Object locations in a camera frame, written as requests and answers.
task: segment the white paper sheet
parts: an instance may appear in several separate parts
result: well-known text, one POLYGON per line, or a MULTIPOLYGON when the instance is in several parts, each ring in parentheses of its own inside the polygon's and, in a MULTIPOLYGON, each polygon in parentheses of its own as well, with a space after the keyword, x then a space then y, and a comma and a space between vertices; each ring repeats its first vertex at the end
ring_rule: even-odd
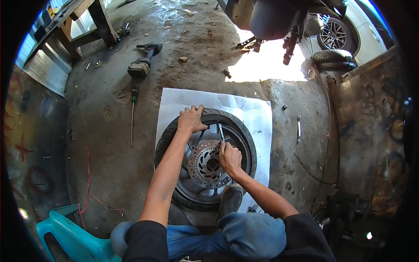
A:
MULTIPOLYGON (((179 115, 180 111, 187 106, 198 107, 200 104, 231 113, 246 125, 256 146, 258 162, 255 180, 268 186, 272 141, 272 110, 269 101, 228 94, 163 88, 155 144, 157 145, 166 127, 179 115)), ((253 198, 246 193, 238 212, 246 213, 249 207, 254 207, 255 204, 253 198)), ((262 213, 263 210, 258 207, 256 212, 262 213)))

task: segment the concrete floor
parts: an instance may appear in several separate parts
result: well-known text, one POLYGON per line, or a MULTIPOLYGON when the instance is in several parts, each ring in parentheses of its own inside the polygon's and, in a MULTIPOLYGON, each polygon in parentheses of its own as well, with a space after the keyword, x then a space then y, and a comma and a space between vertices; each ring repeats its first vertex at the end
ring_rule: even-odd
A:
MULTIPOLYGON (((66 173, 72 203, 84 206, 86 148, 89 147, 89 194, 105 205, 124 209, 121 216, 117 211, 105 210, 90 197, 83 214, 86 230, 96 237, 108 238, 118 223, 138 219, 153 175, 163 87, 270 100, 273 133, 269 187, 287 198, 299 212, 309 212, 320 184, 325 184, 321 182, 324 181, 321 168, 326 156, 329 116, 324 88, 310 61, 305 59, 310 55, 306 44, 299 45, 301 50, 295 51, 289 67, 282 65, 282 59, 275 61, 276 72, 293 70, 304 76, 298 81, 290 81, 286 73, 280 79, 226 82, 222 71, 229 68, 233 72, 230 67, 238 65, 243 55, 243 52, 232 52, 231 47, 242 40, 224 12, 213 9, 216 1, 210 0, 209 4, 180 0, 154 2, 139 0, 116 9, 119 2, 114 0, 107 8, 112 25, 118 29, 129 22, 130 36, 113 49, 107 48, 102 40, 83 46, 83 59, 73 65, 67 81, 66 99, 70 104, 67 128, 72 129, 75 138, 67 137, 66 151, 66 157, 70 157, 66 173), (198 13, 188 16, 183 9, 198 13), (152 59, 145 81, 139 83, 128 75, 127 66, 142 55, 137 44, 168 41, 152 59), (179 57, 188 57, 188 61, 180 62, 179 57), (99 60, 103 64, 95 68, 99 60), (139 85, 140 95, 134 112, 134 147, 131 148, 129 91, 134 84, 139 85), (281 109, 284 104, 288 106, 285 111, 281 109), (297 115, 302 116, 303 136, 298 145, 297 115)), ((278 57, 284 53, 281 47, 282 44, 276 50, 278 57)), ((264 63, 247 64, 245 69, 255 72, 263 66, 264 63)), ((333 186, 336 182, 337 176, 327 184, 333 186)))

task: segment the brake disc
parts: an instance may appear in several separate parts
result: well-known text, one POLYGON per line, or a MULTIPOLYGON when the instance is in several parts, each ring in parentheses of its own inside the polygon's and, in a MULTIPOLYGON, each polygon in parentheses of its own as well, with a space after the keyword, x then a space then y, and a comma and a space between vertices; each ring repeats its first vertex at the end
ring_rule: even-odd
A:
POLYGON ((206 189, 217 189, 231 180, 220 165, 219 153, 219 140, 201 142, 192 150, 188 159, 188 173, 195 184, 206 189))

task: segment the motorcycle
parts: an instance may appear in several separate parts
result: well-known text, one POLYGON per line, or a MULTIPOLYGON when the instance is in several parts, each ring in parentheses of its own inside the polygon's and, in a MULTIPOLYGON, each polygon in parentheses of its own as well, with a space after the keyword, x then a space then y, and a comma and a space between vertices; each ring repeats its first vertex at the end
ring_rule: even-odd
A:
POLYGON ((285 65, 290 63, 294 47, 303 35, 320 33, 325 17, 345 17, 347 0, 217 0, 229 19, 254 36, 232 50, 259 52, 264 41, 284 38, 285 65))

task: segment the blue jeans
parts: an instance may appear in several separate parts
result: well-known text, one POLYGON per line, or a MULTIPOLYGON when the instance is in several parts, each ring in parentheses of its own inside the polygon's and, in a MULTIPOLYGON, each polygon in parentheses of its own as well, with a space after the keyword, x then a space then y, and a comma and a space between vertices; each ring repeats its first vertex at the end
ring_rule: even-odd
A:
MULTIPOLYGON (((127 247, 123 236, 132 224, 123 222, 111 234, 112 247, 120 257, 127 247), (117 237, 113 237, 113 234, 120 235, 119 240, 115 240, 117 237), (124 242, 124 247, 118 248, 120 240, 124 242)), ((284 222, 269 214, 231 212, 218 221, 218 226, 221 230, 215 234, 201 235, 194 226, 168 225, 169 259, 178 261, 187 255, 206 253, 223 253, 247 259, 272 259, 282 253, 287 243, 284 222)))

